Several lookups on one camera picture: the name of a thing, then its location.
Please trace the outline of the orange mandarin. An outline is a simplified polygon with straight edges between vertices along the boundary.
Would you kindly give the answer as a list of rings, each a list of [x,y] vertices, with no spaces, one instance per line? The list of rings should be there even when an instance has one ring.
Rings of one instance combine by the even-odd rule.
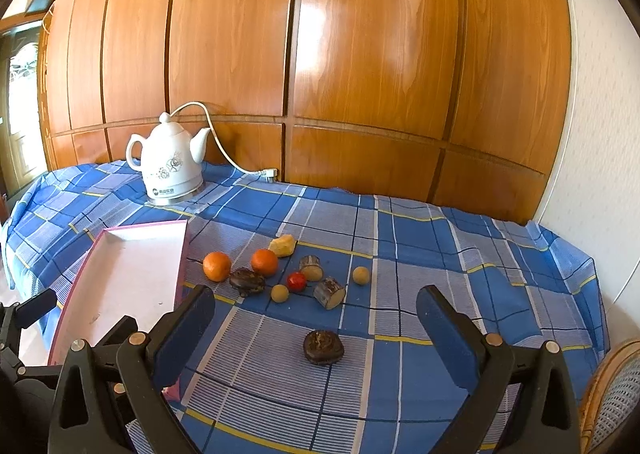
[[[203,272],[209,281],[221,283],[231,272],[232,261],[221,251],[209,252],[202,262]]]
[[[265,278],[273,277],[279,269],[279,258],[270,249],[258,249],[250,258],[252,270]]]

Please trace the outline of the dark brown wrinkled fruit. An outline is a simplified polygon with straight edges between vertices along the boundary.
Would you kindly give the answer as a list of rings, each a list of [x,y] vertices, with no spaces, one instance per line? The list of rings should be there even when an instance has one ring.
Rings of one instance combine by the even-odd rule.
[[[265,278],[247,267],[239,267],[232,271],[229,283],[243,298],[259,295],[266,287]]]

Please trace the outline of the small yellow round fruit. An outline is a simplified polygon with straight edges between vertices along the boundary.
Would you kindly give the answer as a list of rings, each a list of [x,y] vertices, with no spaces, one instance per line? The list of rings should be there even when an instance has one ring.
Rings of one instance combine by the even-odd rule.
[[[370,270],[365,266],[356,266],[352,270],[352,281],[360,286],[369,284],[371,281]]]
[[[273,286],[270,291],[270,298],[274,303],[283,303],[288,300],[290,291],[285,285],[277,284]]]

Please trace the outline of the small red tomato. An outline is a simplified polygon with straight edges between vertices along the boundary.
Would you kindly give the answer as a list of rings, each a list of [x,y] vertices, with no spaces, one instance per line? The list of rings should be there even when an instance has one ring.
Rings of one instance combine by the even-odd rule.
[[[289,292],[304,291],[307,287],[306,276],[299,271],[291,273],[286,279],[286,287],[288,287]]]

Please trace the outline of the dark round fruit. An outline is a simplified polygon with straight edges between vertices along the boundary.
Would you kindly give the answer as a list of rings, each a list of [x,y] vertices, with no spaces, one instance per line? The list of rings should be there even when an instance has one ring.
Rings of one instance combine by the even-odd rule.
[[[303,351],[305,358],[314,365],[332,365],[343,359],[345,348],[336,333],[317,329],[307,333]]]

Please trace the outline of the yellow fruit chunk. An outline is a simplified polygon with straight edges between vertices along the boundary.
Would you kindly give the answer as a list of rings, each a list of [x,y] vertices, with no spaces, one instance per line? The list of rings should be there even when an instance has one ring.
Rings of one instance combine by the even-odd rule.
[[[291,234],[284,234],[280,237],[273,238],[270,241],[268,249],[278,258],[291,257],[296,247],[296,239]]]

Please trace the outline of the cut sugarcane piece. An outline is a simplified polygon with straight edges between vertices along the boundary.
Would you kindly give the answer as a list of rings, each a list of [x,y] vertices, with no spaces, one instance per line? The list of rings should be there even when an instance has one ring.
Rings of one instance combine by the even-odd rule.
[[[324,276],[321,261],[316,255],[305,255],[301,258],[298,270],[305,276],[306,281],[321,281]]]
[[[335,278],[328,276],[319,281],[314,287],[314,299],[316,299],[323,309],[333,310],[340,305],[346,295],[346,289]]]

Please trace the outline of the wicker chair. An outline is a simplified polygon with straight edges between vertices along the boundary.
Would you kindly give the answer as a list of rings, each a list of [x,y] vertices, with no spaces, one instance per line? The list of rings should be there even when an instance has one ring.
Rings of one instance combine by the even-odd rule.
[[[640,453],[639,339],[604,357],[579,408],[580,452]]]

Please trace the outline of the white tray with pink rim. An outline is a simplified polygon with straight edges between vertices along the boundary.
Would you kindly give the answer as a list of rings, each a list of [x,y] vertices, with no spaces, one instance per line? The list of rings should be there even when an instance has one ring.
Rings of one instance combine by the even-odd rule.
[[[61,364],[82,338],[94,346],[123,316],[149,331],[182,299],[188,223],[163,221],[104,229],[63,305],[49,354]]]

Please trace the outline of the wooden door with glass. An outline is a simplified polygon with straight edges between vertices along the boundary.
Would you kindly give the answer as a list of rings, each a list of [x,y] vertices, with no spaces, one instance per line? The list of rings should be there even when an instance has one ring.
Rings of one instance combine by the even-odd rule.
[[[12,196],[47,171],[38,104],[40,24],[1,36],[1,174]]]

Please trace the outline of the blue plaid tablecloth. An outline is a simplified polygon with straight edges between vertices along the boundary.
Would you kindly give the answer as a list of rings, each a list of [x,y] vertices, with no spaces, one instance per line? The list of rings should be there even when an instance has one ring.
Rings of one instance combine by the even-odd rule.
[[[593,259],[548,229],[420,201],[357,195],[242,177],[207,165],[205,187],[174,207],[149,203],[125,162],[80,165],[41,177],[1,231],[6,277],[21,298],[70,293],[96,237],[114,226],[183,220],[190,238],[186,286],[205,281],[204,257],[236,266],[274,237],[296,247],[279,263],[282,284],[305,255],[346,289],[326,310],[311,289],[274,303],[213,284],[216,311],[180,378],[174,408],[205,453],[425,453],[465,394],[416,315],[416,296],[436,286],[484,333],[509,344],[557,342],[575,396],[608,352]],[[365,266],[371,281],[357,285]],[[314,365],[313,330],[331,330],[343,359]]]

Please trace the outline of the white ceramic electric kettle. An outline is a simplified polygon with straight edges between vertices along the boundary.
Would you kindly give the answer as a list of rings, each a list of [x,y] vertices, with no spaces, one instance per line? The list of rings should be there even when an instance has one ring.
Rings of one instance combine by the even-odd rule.
[[[203,183],[202,163],[210,128],[192,136],[163,112],[148,137],[132,134],[126,147],[126,161],[142,174],[149,199],[167,206],[194,194]]]

